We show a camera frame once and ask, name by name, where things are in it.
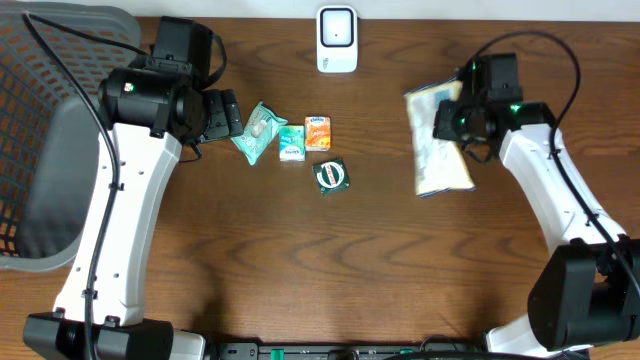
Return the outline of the mint Zappy wipes packet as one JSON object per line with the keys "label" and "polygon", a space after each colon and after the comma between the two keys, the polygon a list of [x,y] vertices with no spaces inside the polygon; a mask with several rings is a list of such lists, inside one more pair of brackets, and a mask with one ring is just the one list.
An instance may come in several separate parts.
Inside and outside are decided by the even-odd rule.
{"label": "mint Zappy wipes packet", "polygon": [[243,133],[232,139],[236,147],[245,155],[248,163],[253,166],[280,129],[288,121],[275,114],[268,106],[260,101],[252,111]]}

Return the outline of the large yellow wipes packet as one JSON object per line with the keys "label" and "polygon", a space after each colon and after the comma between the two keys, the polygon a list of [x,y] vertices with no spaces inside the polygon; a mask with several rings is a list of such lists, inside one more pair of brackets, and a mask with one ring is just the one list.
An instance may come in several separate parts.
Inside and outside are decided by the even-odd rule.
{"label": "large yellow wipes packet", "polygon": [[433,136],[440,103],[444,100],[457,100],[461,88],[461,81],[449,79],[424,85],[404,95],[412,132],[415,193],[419,197],[475,189],[456,144]]}

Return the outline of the teal tissue pack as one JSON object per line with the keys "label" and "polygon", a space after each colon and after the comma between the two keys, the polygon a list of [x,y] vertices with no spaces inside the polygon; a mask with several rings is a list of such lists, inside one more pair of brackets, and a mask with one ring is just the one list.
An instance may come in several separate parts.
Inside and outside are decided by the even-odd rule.
{"label": "teal tissue pack", "polygon": [[284,162],[306,159],[305,131],[302,125],[287,125],[280,129],[279,159]]}

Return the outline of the orange tissue pack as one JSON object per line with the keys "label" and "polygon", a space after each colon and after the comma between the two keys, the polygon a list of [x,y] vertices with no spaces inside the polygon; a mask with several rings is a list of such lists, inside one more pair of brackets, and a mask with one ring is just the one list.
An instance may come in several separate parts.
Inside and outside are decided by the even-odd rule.
{"label": "orange tissue pack", "polygon": [[331,118],[310,116],[305,118],[305,149],[328,151],[331,148]]}

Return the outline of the Zam-Buk ointment tin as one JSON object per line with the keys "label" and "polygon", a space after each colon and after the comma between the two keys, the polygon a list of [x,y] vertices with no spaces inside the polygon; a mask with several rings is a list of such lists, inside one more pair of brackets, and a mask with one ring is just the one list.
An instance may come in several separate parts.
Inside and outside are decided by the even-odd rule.
{"label": "Zam-Buk ointment tin", "polygon": [[351,183],[342,158],[336,158],[312,166],[316,184],[322,195],[347,190]]}

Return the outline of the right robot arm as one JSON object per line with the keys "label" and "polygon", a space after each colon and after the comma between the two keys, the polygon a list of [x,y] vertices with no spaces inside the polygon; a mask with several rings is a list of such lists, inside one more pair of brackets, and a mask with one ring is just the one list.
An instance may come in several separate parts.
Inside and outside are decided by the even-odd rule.
{"label": "right robot arm", "polygon": [[549,107],[526,102],[515,54],[472,58],[455,100],[443,100],[433,134],[488,145],[539,222],[550,259],[527,312],[488,331],[490,352],[550,358],[639,337],[639,243],[601,207],[564,146]]}

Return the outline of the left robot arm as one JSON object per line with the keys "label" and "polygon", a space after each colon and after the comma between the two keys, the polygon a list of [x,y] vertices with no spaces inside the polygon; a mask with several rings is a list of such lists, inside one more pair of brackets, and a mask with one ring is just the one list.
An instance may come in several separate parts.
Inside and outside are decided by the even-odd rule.
{"label": "left robot arm", "polygon": [[146,268],[159,207],[184,147],[243,131],[211,57],[222,39],[165,16],[150,52],[113,69],[86,101],[99,163],[73,267],[54,308],[27,318],[23,340],[46,359],[207,359],[209,341],[145,317]]}

